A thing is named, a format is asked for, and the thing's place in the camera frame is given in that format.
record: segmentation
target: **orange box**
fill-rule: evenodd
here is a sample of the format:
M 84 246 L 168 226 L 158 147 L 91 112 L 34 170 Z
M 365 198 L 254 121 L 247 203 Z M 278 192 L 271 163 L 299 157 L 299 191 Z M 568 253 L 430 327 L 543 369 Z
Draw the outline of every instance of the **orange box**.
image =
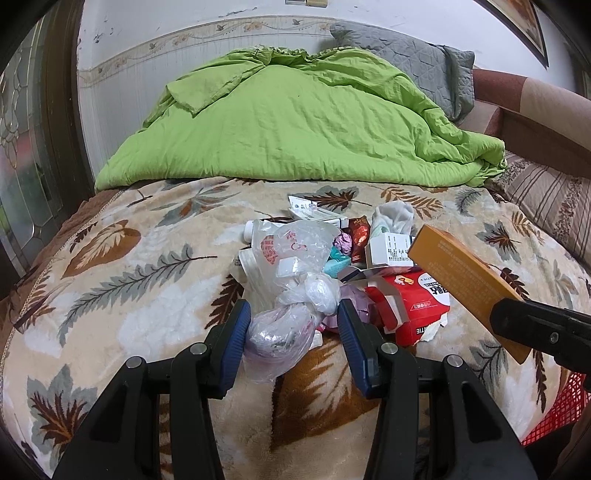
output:
M 494 334 L 490 321 L 495 303 L 523 299 L 488 265 L 453 235 L 429 225 L 421 228 L 408 256 L 464 305 L 519 364 L 525 362 L 531 348 Z

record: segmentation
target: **green blanket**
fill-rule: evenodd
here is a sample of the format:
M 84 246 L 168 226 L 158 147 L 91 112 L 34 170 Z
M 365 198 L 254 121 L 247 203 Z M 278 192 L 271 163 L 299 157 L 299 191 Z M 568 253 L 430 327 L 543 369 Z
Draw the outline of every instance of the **green blanket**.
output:
M 506 167 L 503 152 L 370 52 L 259 48 L 169 83 L 96 189 L 213 176 L 480 186 Z

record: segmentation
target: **silver screw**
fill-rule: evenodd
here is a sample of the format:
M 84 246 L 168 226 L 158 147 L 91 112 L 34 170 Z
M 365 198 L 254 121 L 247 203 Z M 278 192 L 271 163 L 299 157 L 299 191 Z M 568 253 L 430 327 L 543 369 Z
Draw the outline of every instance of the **silver screw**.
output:
M 205 352 L 207 352 L 207 345 L 205 345 L 205 343 L 194 343 L 191 345 L 191 348 L 189 349 L 189 351 L 193 354 L 193 355 L 203 355 Z
M 136 368 L 139 367 L 142 364 L 142 358 L 140 356 L 133 356 L 131 358 L 128 358 L 127 361 L 125 362 L 125 366 L 127 368 Z
M 459 355 L 450 355 L 447 357 L 447 363 L 452 367 L 461 367 L 464 360 L 462 360 L 462 357 Z
M 381 349 L 382 352 L 387 353 L 388 355 L 393 355 L 398 352 L 398 345 L 392 342 L 385 342 L 382 343 Z

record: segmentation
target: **red basket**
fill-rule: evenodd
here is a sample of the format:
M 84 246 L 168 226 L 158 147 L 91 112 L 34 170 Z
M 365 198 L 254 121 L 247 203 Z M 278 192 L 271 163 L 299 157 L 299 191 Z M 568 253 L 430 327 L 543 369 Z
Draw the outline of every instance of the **red basket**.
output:
M 583 390 L 584 375 L 571 373 L 562 392 L 554 402 L 550 411 L 538 426 L 525 438 L 523 445 L 529 445 L 539 440 L 550 432 L 564 425 L 573 423 L 583 413 L 585 405 L 589 402 L 589 394 Z

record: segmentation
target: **wallpaper border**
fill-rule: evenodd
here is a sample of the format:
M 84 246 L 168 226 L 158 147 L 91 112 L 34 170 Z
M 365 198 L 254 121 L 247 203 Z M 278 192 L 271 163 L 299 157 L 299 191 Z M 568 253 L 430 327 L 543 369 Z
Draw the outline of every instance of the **wallpaper border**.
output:
M 193 47 L 224 38 L 261 37 L 266 35 L 304 34 L 332 39 L 330 24 L 339 21 L 328 17 L 265 15 L 235 20 L 220 20 L 163 35 L 126 50 L 89 70 L 79 70 L 79 88 L 95 84 L 143 61 L 175 50 Z

